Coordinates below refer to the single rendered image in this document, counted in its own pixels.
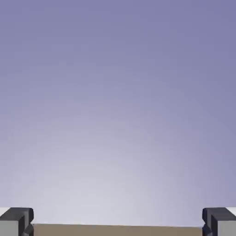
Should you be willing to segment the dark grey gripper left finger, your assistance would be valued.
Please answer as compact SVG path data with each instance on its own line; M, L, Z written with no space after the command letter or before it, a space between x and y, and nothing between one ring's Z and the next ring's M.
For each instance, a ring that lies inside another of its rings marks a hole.
M0 236L34 236L31 207L0 207Z

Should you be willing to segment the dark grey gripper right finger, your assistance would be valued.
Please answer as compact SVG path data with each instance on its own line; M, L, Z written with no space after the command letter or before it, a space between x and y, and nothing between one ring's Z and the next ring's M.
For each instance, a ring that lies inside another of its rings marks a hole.
M202 236L236 236L236 207L203 208L202 219Z

